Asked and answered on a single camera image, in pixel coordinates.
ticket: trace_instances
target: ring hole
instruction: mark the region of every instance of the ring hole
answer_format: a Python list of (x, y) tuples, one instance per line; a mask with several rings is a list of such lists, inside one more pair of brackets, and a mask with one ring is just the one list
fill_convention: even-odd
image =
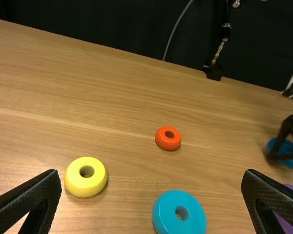
[(189, 211), (186, 209), (186, 207), (177, 207), (175, 213), (178, 219), (182, 221), (185, 221), (189, 218)]
[(80, 169), (79, 174), (83, 177), (83, 178), (89, 178), (92, 177), (94, 174), (94, 169), (93, 167), (90, 166), (84, 166)]
[(171, 131), (166, 131), (165, 132), (165, 135), (168, 137), (168, 138), (171, 138), (173, 139), (175, 137), (175, 133), (171, 132)]

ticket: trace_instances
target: orange ring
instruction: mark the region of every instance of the orange ring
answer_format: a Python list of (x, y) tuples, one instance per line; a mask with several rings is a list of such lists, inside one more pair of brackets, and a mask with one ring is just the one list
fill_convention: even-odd
[(163, 150), (176, 150), (181, 144), (180, 133), (172, 127), (162, 127), (155, 134), (155, 142)]

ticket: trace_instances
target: toy ring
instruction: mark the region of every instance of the toy ring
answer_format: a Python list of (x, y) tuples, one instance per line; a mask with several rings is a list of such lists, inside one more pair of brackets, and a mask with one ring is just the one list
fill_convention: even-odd
[(180, 190), (168, 191), (157, 199), (152, 220), (157, 234), (204, 234), (207, 228), (201, 204)]
[(163, 150), (176, 150), (180, 147), (181, 135), (172, 127), (162, 127), (155, 134), (155, 142)]
[(67, 190), (78, 197), (90, 197), (99, 193), (107, 181), (107, 171), (94, 157), (80, 157), (66, 169), (64, 184)]

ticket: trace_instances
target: blue ring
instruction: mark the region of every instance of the blue ring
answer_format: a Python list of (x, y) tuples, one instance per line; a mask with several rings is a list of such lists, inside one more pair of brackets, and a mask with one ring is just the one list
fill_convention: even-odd
[(152, 220), (157, 234), (204, 234), (207, 228), (201, 204), (180, 190), (165, 192), (156, 200)]
[[(267, 143), (265, 154), (269, 153), (269, 151), (273, 148), (276, 141), (277, 141), (277, 138), (274, 138), (274, 139), (271, 139)], [(293, 154), (293, 142), (290, 142), (289, 140), (285, 140), (278, 150), (278, 155), (289, 155), (289, 154)], [(284, 164), (285, 166), (287, 166), (288, 168), (293, 169), (293, 159), (282, 160), (280, 162)]]

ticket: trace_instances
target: table surface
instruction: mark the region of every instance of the table surface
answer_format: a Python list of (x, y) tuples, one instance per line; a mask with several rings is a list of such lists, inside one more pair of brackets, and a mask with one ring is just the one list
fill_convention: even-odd
[[(202, 204), (208, 234), (255, 233), (242, 176), (253, 168), (293, 185), (293, 170), (262, 152), (290, 114), (277, 91), (0, 20), (0, 195), (57, 169), (52, 234), (154, 234), (153, 204), (172, 189)], [(174, 152), (154, 142), (165, 125), (182, 135)], [(109, 174), (91, 198), (64, 188), (82, 156)]]

